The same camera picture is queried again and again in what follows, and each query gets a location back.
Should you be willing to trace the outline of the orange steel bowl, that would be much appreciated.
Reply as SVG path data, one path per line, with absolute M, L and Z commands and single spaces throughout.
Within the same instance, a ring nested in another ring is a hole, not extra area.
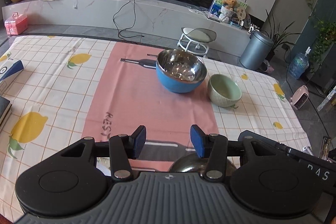
M 208 158 L 199 158 L 196 152 L 192 152 L 176 160 L 171 165 L 168 172 L 196 172 L 202 177 L 205 174 L 208 161 Z M 223 165 L 223 163 L 224 162 L 221 160 L 216 160 L 216 165 Z M 236 166 L 231 161 L 226 160 L 226 176 L 232 176 L 236 170 Z

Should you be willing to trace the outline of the green ceramic bowl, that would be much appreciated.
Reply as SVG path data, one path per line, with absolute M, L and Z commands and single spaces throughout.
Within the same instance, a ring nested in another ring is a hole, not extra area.
M 242 98 L 239 85 L 221 74 L 214 74 L 209 78 L 207 94 L 210 101 L 219 107 L 234 106 Z

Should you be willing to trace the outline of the blue steel bowl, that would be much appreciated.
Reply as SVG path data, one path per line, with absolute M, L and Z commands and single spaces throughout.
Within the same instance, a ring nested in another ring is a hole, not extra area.
M 207 68 L 199 57 L 177 49 L 161 51 L 155 70 L 159 82 L 168 91 L 179 94 L 195 90 L 207 76 Z

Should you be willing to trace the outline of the pink restaurant placemat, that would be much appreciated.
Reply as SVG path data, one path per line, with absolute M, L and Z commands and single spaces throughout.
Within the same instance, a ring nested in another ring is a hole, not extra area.
M 167 171 L 192 151 L 190 127 L 218 133 L 213 107 L 202 83 L 190 93 L 169 92 L 155 69 L 136 62 L 151 60 L 160 49 L 117 42 L 108 58 L 85 119 L 82 136 L 107 141 L 114 135 L 131 135 L 146 127 L 146 143 L 136 169 Z

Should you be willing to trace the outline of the pink space heater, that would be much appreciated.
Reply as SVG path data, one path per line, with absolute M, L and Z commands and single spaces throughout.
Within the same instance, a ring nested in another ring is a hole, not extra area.
M 308 98 L 308 88 L 305 85 L 302 85 L 294 92 L 293 96 L 290 98 L 290 104 L 294 107 L 294 109 L 298 110 L 305 104 Z

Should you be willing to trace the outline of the lemon check tablecloth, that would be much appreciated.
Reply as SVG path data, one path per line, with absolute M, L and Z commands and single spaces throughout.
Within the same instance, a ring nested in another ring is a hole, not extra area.
M 21 60 L 24 69 L 3 94 L 11 114 L 1 130 L 1 219 L 22 211 L 14 193 L 29 167 L 83 138 L 85 119 L 110 53 L 117 42 L 64 36 L 21 36 L 1 61 Z M 155 69 L 156 57 L 136 63 Z M 211 103 L 219 134 L 236 140 L 250 130 L 295 149 L 309 139 L 276 79 L 205 59 L 207 74 L 225 75 L 242 90 L 232 107 Z

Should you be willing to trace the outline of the grey trash can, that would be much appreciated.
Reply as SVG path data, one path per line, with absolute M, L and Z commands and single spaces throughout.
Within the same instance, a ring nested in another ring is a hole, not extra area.
M 274 43 L 260 31 L 253 32 L 249 38 L 250 41 L 239 61 L 243 67 L 255 71 L 270 53 Z

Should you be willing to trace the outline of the white rolling stool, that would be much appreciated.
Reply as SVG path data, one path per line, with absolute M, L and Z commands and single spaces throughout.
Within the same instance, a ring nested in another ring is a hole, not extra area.
M 217 33 L 206 28 L 182 27 L 182 34 L 177 46 L 196 56 L 205 57 L 209 50 L 209 43 L 217 38 Z

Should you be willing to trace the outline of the blue water jug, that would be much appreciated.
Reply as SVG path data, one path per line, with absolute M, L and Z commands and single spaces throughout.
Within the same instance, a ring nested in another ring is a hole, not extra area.
M 291 61 L 288 67 L 288 72 L 291 77 L 298 80 L 301 75 L 309 67 L 309 53 L 311 52 L 311 47 L 307 47 L 306 51 L 303 53 L 298 53 L 294 59 Z

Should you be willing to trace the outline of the black notebook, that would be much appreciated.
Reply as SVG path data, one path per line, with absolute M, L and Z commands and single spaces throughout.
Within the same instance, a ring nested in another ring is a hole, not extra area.
M 0 131 L 11 114 L 11 102 L 5 97 L 0 97 Z

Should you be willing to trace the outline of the potted green plant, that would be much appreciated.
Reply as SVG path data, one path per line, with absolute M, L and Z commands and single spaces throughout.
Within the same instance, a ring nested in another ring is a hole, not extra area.
M 288 31 L 288 29 L 295 23 L 295 20 L 282 29 L 281 23 L 280 22 L 276 23 L 276 20 L 272 12 L 268 12 L 266 10 L 266 15 L 267 15 L 267 18 L 266 18 L 265 23 L 268 24 L 269 30 L 268 31 L 265 30 L 264 32 L 266 33 L 268 38 L 272 40 L 273 42 L 273 46 L 266 57 L 266 60 L 270 62 L 275 56 L 275 51 L 278 47 L 286 44 L 289 49 L 290 46 L 295 45 L 295 43 L 290 42 L 288 40 L 288 37 L 297 36 L 297 35 L 300 35 L 301 33 Z

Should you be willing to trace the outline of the white and blue box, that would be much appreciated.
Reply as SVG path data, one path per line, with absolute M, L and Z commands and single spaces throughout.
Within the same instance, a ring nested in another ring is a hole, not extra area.
M 15 78 L 24 69 L 21 60 L 7 59 L 1 62 L 0 92 L 1 95 L 9 88 Z

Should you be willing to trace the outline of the teddy bear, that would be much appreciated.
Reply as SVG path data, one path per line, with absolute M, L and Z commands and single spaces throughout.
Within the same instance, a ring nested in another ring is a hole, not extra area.
M 223 6 L 228 10 L 234 10 L 237 0 L 223 0 Z

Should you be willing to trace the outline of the pink storage box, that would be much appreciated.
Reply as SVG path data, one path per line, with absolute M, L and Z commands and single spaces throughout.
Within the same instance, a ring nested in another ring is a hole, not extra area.
M 26 14 L 13 13 L 5 20 L 5 29 L 8 35 L 20 35 L 28 28 L 28 17 Z

